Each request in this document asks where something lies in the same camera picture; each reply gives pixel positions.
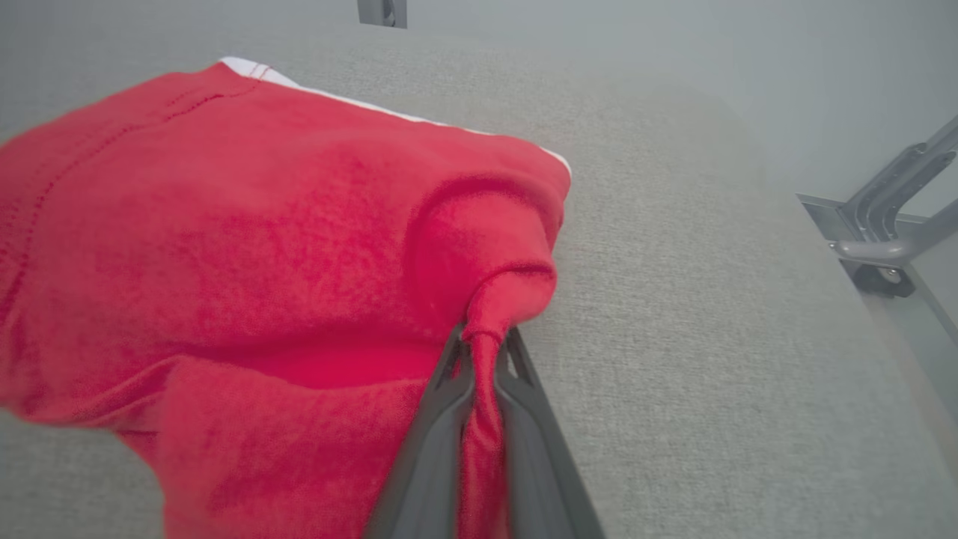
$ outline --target stitching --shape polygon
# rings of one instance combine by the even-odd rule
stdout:
[[[176,117],[178,117],[178,116],[183,116],[183,115],[185,115],[185,114],[188,114],[188,113],[190,113],[190,112],[196,110],[196,109],[199,108],[200,106],[203,106],[203,105],[205,105],[205,104],[207,104],[207,103],[209,103],[209,102],[211,102],[211,101],[215,101],[215,100],[220,99],[220,98],[235,98],[235,97],[240,97],[240,96],[243,96],[243,95],[246,95],[246,94],[252,92],[252,91],[255,90],[257,87],[259,87],[260,83],[262,82],[262,75],[260,75],[259,78],[253,79],[253,81],[254,81],[254,82],[253,82],[252,84],[250,84],[249,87],[243,89],[242,91],[239,91],[239,92],[237,92],[237,93],[235,93],[235,94],[214,94],[214,95],[212,95],[212,96],[209,96],[209,97],[206,97],[206,98],[200,100],[199,102],[193,104],[192,106],[190,106],[190,107],[187,108],[186,110],[181,110],[181,111],[179,111],[179,112],[175,112],[174,114],[170,114],[170,115],[164,116],[159,122],[145,122],[145,123],[143,123],[143,124],[126,125],[126,126],[124,126],[122,129],[120,129],[119,131],[114,132],[111,136],[109,136],[109,137],[107,137],[105,140],[103,140],[103,141],[101,142],[101,144],[100,144],[99,146],[95,147],[93,150],[84,153],[84,154],[81,155],[80,157],[75,158],[73,161],[70,162],[70,164],[68,164],[68,165],[66,166],[65,169],[63,169],[59,174],[57,174],[56,176],[54,176],[54,178],[50,181],[50,183],[47,185],[47,187],[43,190],[43,192],[42,192],[42,193],[36,198],[36,200],[34,201],[34,212],[33,212],[33,215],[31,216],[30,226],[29,226],[29,228],[27,229],[26,240],[24,241],[24,244],[23,244],[23,254],[22,254],[22,256],[20,257],[20,264],[19,264],[20,268],[17,270],[16,276],[13,278],[13,282],[12,282],[12,284],[11,284],[10,289],[9,289],[8,292],[5,294],[5,296],[3,297],[3,301],[0,302],[0,321],[6,322],[7,317],[10,315],[10,312],[11,312],[11,310],[12,310],[12,308],[13,308],[13,302],[14,302],[14,301],[16,300],[16,298],[19,296],[20,289],[23,287],[23,279],[24,279],[24,276],[26,275],[27,266],[29,265],[29,262],[30,262],[30,251],[31,251],[31,249],[32,249],[32,247],[33,247],[33,243],[34,243],[34,233],[35,233],[36,223],[37,223],[37,221],[39,220],[40,212],[43,210],[43,206],[44,206],[44,203],[45,203],[45,201],[46,201],[46,198],[47,198],[47,197],[50,195],[50,193],[53,191],[54,187],[56,187],[56,186],[59,184],[59,182],[60,182],[61,180],[63,180],[64,177],[66,177],[66,176],[69,175],[71,172],[73,172],[73,170],[76,169],[79,165],[85,163],[85,162],[88,161],[89,159],[91,159],[91,158],[97,156],[98,154],[100,154],[101,152],[103,152],[104,150],[106,150],[107,148],[109,148],[111,145],[113,145],[114,143],[116,143],[118,140],[120,140],[121,138],[123,138],[123,136],[126,135],[126,134],[128,134],[128,133],[135,132],[135,131],[138,131],[138,130],[141,130],[141,129],[152,128],[152,127],[156,127],[156,126],[160,126],[160,125],[166,124],[167,122],[169,122],[169,121],[172,120],[173,118],[176,118]],[[182,97],[183,97],[183,95],[179,96],[178,98],[174,99],[173,101],[175,102],[176,100],[178,100],[178,99],[180,99],[180,98],[182,98]],[[155,112],[157,109],[160,109],[160,108],[163,108],[163,107],[162,107],[162,106],[159,106],[159,107],[155,108],[155,109],[153,110],[153,112]],[[99,133],[103,132],[104,130],[106,130],[107,127],[109,127],[109,124],[108,124],[107,126],[104,126],[104,127],[101,128],[101,129],[97,130],[96,133],[99,134]],[[88,137],[86,137],[86,138],[84,139],[84,142],[85,142],[86,140],[91,139],[91,138],[93,138],[93,134],[92,134],[92,133],[91,133],[90,136],[88,136]],[[45,170],[45,168],[47,167],[47,165],[49,165],[51,162],[53,162],[54,158],[55,158],[54,156],[51,156],[50,158],[48,158],[42,165],[40,165],[40,167],[37,168],[36,172],[32,175],[32,177],[37,177],[42,170]]]

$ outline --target white trim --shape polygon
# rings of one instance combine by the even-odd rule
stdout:
[[[226,57],[224,59],[221,59],[220,62],[222,62],[227,67],[229,67],[234,72],[236,72],[238,75],[241,75],[243,77],[272,82],[280,86],[296,88],[297,90],[302,90],[304,92],[309,92],[311,94],[319,94],[321,96],[335,99],[336,101],[341,101],[343,103],[348,103],[350,105],[361,106],[363,108],[375,110],[376,112],[383,112],[391,116],[397,116],[399,118],[402,118],[403,120],[408,120],[410,122],[426,122],[427,124],[432,124],[435,126],[443,126],[445,128],[456,128],[456,126],[450,126],[448,124],[442,124],[440,122],[433,122],[432,120],[426,120],[425,118],[420,118],[418,116],[410,116],[409,114],[402,114],[401,112],[395,112],[393,110],[389,110],[388,108],[383,108],[381,106],[371,105],[369,103],[364,103],[361,101],[357,101],[355,99],[350,99],[350,98],[346,98],[342,96],[337,96],[335,94],[330,94],[329,92],[324,92],[323,90],[317,90],[315,88],[306,88],[304,86],[299,85],[294,80],[290,79],[289,77],[283,75],[282,73],[276,71],[275,69],[269,67],[268,65],[264,63],[257,63],[255,61],[251,61],[248,59],[242,59],[242,58],[236,58],[236,57]],[[465,131],[469,131],[471,133],[483,134],[483,135],[492,134],[492,133],[485,133],[483,131],[476,131],[473,129],[466,129],[466,128],[456,128],[456,129],[462,129]],[[565,167],[565,170],[569,171],[569,175],[572,175],[572,169],[569,167],[569,162],[565,160],[565,157],[562,157],[558,153],[550,152],[549,150],[546,150],[545,148],[542,148],[542,147],[539,147],[539,149],[542,150],[543,152],[546,152],[552,155],[555,159],[558,159],[559,162],[562,163],[562,166]]]

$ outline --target gray wall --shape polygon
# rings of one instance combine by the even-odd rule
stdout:
[[[826,199],[847,199],[958,113],[954,0],[408,1],[410,32],[683,79],[740,114],[769,181]],[[950,171],[906,211],[930,216],[956,198]]]

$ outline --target red fabric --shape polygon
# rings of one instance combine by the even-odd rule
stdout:
[[[492,536],[492,364],[553,292],[568,188],[527,142],[222,64],[146,82],[0,149],[0,404],[116,432],[169,537],[358,537],[468,314],[459,526]]]

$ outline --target textured gray tabletop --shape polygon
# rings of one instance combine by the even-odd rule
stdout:
[[[573,189],[559,289],[524,334],[610,537],[955,536],[958,491],[896,363],[721,103],[284,3],[5,2],[0,139],[233,55],[532,140]],[[156,537],[161,503],[109,436],[0,416],[0,536]]]

